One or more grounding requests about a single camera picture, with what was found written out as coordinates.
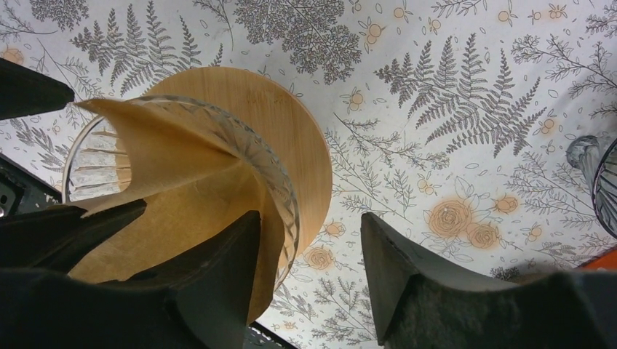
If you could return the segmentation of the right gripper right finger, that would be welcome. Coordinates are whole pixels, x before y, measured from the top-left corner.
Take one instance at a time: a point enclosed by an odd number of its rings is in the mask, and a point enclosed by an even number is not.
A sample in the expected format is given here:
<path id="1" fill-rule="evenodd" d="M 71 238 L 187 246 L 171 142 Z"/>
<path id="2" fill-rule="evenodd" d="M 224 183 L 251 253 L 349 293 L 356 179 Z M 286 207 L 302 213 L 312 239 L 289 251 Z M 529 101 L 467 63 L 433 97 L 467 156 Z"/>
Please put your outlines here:
<path id="1" fill-rule="evenodd" d="M 385 348 L 614 348 L 616 274 L 561 271 L 526 284 L 491 278 L 405 238 L 371 212 L 362 253 Z"/>

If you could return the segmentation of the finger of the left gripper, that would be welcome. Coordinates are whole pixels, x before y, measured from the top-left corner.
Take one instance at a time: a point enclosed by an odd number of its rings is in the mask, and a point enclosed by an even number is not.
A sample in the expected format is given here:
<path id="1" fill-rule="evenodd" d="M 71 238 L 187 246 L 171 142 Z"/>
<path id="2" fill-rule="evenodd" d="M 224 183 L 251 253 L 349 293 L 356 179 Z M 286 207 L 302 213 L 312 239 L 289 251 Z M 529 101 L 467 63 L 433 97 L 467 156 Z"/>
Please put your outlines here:
<path id="1" fill-rule="evenodd" d="M 1 59 L 1 119 L 58 111 L 75 100 L 67 85 Z"/>
<path id="2" fill-rule="evenodd" d="M 146 210 L 136 200 L 89 216 L 77 206 L 54 206 L 1 219 L 1 267 L 67 273 Z"/>

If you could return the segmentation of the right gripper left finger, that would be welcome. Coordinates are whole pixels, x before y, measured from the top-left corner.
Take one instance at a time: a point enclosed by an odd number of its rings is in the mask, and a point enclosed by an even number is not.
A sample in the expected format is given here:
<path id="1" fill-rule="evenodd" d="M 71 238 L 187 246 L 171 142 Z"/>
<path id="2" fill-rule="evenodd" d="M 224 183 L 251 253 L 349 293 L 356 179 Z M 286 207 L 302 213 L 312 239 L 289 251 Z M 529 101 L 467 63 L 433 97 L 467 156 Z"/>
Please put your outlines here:
<path id="1" fill-rule="evenodd" d="M 3 348 L 240 348 L 260 215 L 126 281 L 1 267 Z"/>

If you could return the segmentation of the clear glass dripper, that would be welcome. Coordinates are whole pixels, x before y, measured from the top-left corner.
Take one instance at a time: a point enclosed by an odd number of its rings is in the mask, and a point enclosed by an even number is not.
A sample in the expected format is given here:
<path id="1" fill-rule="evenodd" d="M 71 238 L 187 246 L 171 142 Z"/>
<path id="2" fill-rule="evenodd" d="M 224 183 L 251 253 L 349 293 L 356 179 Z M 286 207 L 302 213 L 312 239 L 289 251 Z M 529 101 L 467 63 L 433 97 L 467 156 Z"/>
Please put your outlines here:
<path id="1" fill-rule="evenodd" d="M 135 199 L 169 193 L 197 184 L 206 172 L 189 172 L 179 165 L 181 155 L 163 158 L 163 147 L 149 151 L 138 146 L 139 156 L 128 153 L 123 138 L 101 106 L 126 107 L 137 111 L 144 122 L 160 121 L 173 129 L 193 135 L 225 156 L 248 164 L 258 182 L 265 184 L 269 198 L 284 224 L 274 286 L 288 275 L 297 254 L 300 214 L 292 181 L 271 147 L 247 124 L 229 112 L 201 100 L 177 95 L 146 95 L 130 100 L 99 99 L 77 105 L 96 117 L 80 132 L 63 171 L 63 203 L 99 198 L 121 205 Z"/>

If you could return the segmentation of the brown paper coffee filter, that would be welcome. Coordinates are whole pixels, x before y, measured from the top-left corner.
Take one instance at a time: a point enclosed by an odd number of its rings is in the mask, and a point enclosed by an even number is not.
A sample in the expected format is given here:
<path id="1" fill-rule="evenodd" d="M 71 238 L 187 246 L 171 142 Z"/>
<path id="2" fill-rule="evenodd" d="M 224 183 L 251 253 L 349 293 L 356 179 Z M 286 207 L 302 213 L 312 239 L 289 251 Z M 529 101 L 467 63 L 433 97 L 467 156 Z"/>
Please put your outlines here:
<path id="1" fill-rule="evenodd" d="M 137 111 L 103 105 L 108 118 L 123 138 L 123 148 L 139 156 L 138 146 L 166 151 L 170 160 L 181 155 L 179 165 L 189 172 L 206 172 L 197 184 L 141 198 L 144 213 L 100 246 L 85 255 L 70 275 L 81 281 L 100 283 L 126 280 L 165 262 L 221 232 L 248 211 L 260 215 L 257 266 L 252 286 L 248 320 L 254 321 L 269 307 L 275 290 L 276 270 L 284 242 L 284 224 L 269 198 L 266 186 L 258 182 L 250 166 L 225 156 L 193 135 L 164 125 L 144 122 Z M 87 215 L 116 207 L 113 200 L 76 202 Z"/>

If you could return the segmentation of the orange coffee filter box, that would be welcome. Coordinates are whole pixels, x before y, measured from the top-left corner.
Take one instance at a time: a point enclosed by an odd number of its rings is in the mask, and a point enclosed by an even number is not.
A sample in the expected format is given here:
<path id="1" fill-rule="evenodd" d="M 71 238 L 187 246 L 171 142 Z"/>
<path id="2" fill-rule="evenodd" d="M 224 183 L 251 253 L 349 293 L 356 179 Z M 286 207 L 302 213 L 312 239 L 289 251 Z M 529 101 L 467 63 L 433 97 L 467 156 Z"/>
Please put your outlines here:
<path id="1" fill-rule="evenodd" d="M 606 251 L 602 255 L 594 257 L 590 261 L 580 265 L 578 268 L 588 270 L 616 270 L 617 250 L 614 248 Z"/>

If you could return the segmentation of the light wooden ring holder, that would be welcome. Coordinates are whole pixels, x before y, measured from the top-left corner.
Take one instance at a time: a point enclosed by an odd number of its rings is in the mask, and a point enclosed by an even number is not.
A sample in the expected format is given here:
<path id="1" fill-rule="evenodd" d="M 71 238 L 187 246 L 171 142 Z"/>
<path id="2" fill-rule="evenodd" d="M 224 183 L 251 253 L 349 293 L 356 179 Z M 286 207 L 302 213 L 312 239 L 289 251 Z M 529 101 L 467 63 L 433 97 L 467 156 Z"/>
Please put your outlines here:
<path id="1" fill-rule="evenodd" d="M 147 95 L 178 95 L 217 106 L 251 127 L 287 170 L 300 213 L 298 253 L 317 237 L 330 208 L 333 167 L 322 131 L 282 85 L 230 67 L 192 68 L 153 85 Z"/>

